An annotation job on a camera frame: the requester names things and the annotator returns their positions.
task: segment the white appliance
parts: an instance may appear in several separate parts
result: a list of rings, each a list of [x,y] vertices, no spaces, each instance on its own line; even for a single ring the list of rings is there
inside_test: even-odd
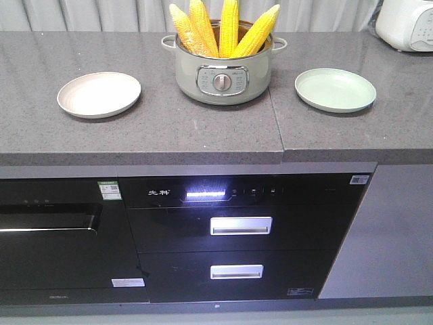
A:
[[[433,0],[384,0],[377,34],[401,51],[433,51]]]

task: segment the oven door handle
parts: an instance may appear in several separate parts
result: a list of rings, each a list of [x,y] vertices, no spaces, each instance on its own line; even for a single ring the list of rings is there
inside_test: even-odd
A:
[[[210,235],[269,235],[272,217],[212,217]]]
[[[92,231],[97,234],[97,230],[93,227],[93,221],[95,220],[95,216],[92,215],[89,220],[89,224],[87,227],[59,227],[59,228],[0,228],[0,233],[20,233],[20,232],[58,232],[58,231],[77,231],[77,230],[86,230]]]
[[[228,279],[261,279],[263,265],[212,265],[210,267],[211,280]]]
[[[0,234],[90,231],[97,234],[98,203],[0,205]]]

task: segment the pot control knob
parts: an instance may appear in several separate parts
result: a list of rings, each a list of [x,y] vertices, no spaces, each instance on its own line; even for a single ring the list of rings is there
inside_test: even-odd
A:
[[[221,73],[215,76],[213,83],[216,90],[226,91],[231,86],[231,79],[226,74]]]

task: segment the appliance door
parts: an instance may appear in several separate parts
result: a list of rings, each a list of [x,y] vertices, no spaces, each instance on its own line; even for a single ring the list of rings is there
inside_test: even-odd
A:
[[[141,254],[151,303],[307,299],[319,294],[335,251]]]
[[[0,183],[1,304],[147,301],[123,203],[98,191],[93,180]],[[18,204],[34,197],[48,202]]]
[[[139,253],[338,249],[355,205],[129,209]]]

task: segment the rice cooker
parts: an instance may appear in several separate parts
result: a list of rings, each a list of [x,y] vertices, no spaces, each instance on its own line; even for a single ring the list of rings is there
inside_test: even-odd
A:
[[[251,27],[240,22],[240,38]],[[214,26],[219,39],[219,26]],[[167,35],[161,45],[175,55],[176,82],[189,97],[206,104],[236,105],[262,94],[271,81],[271,59],[287,41],[269,35],[258,53],[242,58],[207,58],[187,51],[179,35]]]
[[[384,0],[377,34],[400,51],[433,51],[433,0]]]

